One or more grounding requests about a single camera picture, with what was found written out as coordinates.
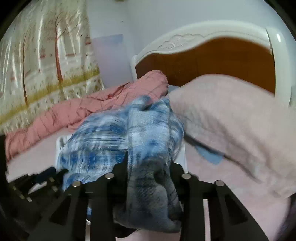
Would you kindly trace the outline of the blue plaid flannel shirt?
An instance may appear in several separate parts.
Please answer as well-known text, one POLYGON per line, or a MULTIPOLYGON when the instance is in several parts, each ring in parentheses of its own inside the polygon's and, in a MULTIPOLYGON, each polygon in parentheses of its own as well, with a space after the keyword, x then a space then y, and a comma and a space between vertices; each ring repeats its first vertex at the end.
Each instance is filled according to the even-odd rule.
POLYGON ((128 155, 126 200, 113 212, 117 223, 156 232, 179 232, 182 208, 170 177, 170 164, 183 140, 183 124, 167 98, 143 95, 128 105, 93 113, 73 133, 71 151, 61 155, 72 164, 67 183, 97 180, 90 170, 128 155))

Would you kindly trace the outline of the pink bed sheet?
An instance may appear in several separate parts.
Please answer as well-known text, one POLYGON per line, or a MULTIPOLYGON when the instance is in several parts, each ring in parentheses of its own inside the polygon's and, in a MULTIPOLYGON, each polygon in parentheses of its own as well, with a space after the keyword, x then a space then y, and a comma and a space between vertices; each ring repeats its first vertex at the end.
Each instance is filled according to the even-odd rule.
POLYGON ((68 142, 60 172, 49 168, 36 178, 55 181, 29 201, 13 182, 2 179, 1 207, 8 220, 33 226, 29 240, 82 240, 91 208, 91 240, 115 240, 137 229, 179 232, 181 240, 204 240, 203 200, 207 199, 212 240, 267 240, 261 227, 228 188, 200 181, 173 163, 170 135, 141 137, 113 130, 76 132, 68 142))

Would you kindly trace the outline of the white and navy garment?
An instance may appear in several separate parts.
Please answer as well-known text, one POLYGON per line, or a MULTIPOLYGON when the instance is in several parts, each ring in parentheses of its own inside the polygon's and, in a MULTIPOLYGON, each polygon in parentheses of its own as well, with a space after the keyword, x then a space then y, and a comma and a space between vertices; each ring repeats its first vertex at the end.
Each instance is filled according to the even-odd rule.
MULTIPOLYGON (((65 153, 66 151, 71 151, 71 139, 72 135, 67 136, 60 136, 57 138, 56 141, 56 163, 55 167, 58 171, 61 171, 62 169, 67 169, 68 173, 63 178, 62 181, 62 190, 65 191, 70 184, 67 183, 67 179, 69 179, 70 175, 74 175, 75 171, 73 171, 73 165, 72 164, 66 164, 66 161, 62 161, 61 155, 65 153)), ((180 145, 180 148, 177 151, 177 154, 173 158, 174 163, 180 164, 185 172, 188 171, 187 167, 187 158, 185 154, 185 142, 182 140, 182 143, 180 145)), ((108 171, 111 171, 113 166, 115 164, 119 163, 119 158, 115 158, 115 161, 112 162, 106 162, 103 164, 103 167, 95 168, 94 170, 90 170, 89 173, 95 173, 96 170, 98 170, 98 173, 95 174, 95 177, 99 177, 99 175, 106 174, 108 171)))

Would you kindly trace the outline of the pink pillow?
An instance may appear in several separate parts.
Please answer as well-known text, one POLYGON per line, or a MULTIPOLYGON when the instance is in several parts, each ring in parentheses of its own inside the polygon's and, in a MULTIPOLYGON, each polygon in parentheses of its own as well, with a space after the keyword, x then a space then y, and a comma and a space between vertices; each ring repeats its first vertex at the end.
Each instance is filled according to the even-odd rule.
POLYGON ((188 136, 280 197, 295 193, 295 111, 241 79, 208 74, 168 94, 188 136))

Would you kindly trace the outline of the tree print curtain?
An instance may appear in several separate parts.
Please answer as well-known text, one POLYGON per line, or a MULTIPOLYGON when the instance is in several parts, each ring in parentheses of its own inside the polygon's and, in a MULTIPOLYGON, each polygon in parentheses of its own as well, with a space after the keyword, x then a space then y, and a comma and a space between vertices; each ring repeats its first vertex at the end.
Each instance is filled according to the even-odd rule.
POLYGON ((32 1, 1 39, 1 133, 103 89, 86 1, 32 1))

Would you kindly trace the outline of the pink quilted comforter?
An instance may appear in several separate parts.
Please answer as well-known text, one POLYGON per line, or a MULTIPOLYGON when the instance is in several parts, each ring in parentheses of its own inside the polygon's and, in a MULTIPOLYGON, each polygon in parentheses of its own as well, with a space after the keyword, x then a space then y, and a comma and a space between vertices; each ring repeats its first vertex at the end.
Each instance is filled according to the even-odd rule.
POLYGON ((75 130, 92 113, 121 108, 142 95, 153 101, 168 93, 168 79, 163 72, 153 70, 134 83, 125 83, 55 104, 40 114, 26 128, 6 134, 6 161, 23 153, 53 133, 69 128, 75 130))

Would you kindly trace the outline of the white and brown headboard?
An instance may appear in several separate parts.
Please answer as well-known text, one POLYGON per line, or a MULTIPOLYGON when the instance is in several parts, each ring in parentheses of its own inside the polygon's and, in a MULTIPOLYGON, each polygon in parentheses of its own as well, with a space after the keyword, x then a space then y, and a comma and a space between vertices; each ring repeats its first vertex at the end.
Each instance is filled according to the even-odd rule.
POLYGON ((205 74, 234 76, 290 104, 294 77, 290 50, 274 27, 231 20, 186 25, 149 43, 130 65, 133 80, 159 70, 173 86, 205 74))

